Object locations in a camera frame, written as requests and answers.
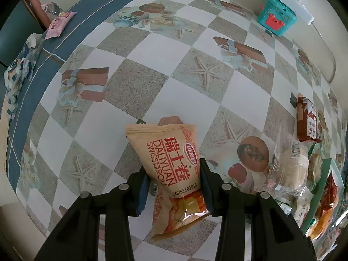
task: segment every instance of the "pink snack package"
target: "pink snack package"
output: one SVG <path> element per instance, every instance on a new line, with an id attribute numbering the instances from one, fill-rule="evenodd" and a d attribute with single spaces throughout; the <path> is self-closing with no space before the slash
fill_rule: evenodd
<path id="1" fill-rule="evenodd" d="M 45 40 L 51 37 L 60 36 L 64 28 L 67 26 L 68 22 L 75 14 L 76 12 L 60 13 L 59 16 L 56 17 L 49 25 Z"/>

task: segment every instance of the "daliyuan logo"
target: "daliyuan logo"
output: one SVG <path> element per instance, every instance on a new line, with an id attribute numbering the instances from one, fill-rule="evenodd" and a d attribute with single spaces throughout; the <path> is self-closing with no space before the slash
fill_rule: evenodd
<path id="1" fill-rule="evenodd" d="M 184 145 L 184 150 L 187 159 L 190 160 L 191 163 L 196 166 L 198 163 L 198 159 L 196 152 L 194 151 L 194 147 L 190 143 L 186 143 Z"/>

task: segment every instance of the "qr code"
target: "qr code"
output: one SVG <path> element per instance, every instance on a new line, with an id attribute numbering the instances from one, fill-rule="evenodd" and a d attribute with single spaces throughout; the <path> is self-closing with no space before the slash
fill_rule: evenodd
<path id="1" fill-rule="evenodd" d="M 300 144 L 291 142 L 291 158 L 300 158 Z"/>

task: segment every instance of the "orange snack package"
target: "orange snack package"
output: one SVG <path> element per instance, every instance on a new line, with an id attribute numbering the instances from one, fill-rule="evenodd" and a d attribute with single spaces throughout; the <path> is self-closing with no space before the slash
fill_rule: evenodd
<path id="1" fill-rule="evenodd" d="M 199 179 L 195 125 L 130 124 L 126 136 L 157 182 L 152 238 L 171 237 L 209 215 Z"/>

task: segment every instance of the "tablecloth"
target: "tablecloth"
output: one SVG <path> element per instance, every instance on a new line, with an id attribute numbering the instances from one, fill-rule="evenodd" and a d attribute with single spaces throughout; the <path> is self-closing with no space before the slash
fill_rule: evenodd
<path id="1" fill-rule="evenodd" d="M 12 183 L 45 236 L 81 191 L 109 192 L 139 170 L 125 137 L 125 124 L 139 119 L 157 124 L 177 115 L 197 125 L 202 156 L 248 136 L 261 138 L 272 154 L 280 125 L 296 135 L 291 97 L 300 92 L 325 116 L 332 142 L 327 156 L 345 153 L 347 119 L 325 78 L 287 35 L 274 36 L 236 2 L 127 0 L 112 15 L 97 11 L 84 22 L 79 16 L 91 1 L 72 8 L 74 24 L 60 39 L 45 42 L 31 86 L 47 89 L 24 99 L 17 129 L 10 127 L 10 139 L 14 131 L 23 137 L 13 138 L 9 171 L 21 171 Z M 99 7 L 117 0 L 102 1 Z M 109 70 L 101 102 L 60 100 L 65 71 L 103 67 Z M 36 99 L 31 119 L 23 111 Z M 31 119 L 28 133 L 23 118 Z M 214 260 L 219 218 L 153 241 L 153 207 L 149 193 L 142 215 L 129 218 L 135 260 Z"/>

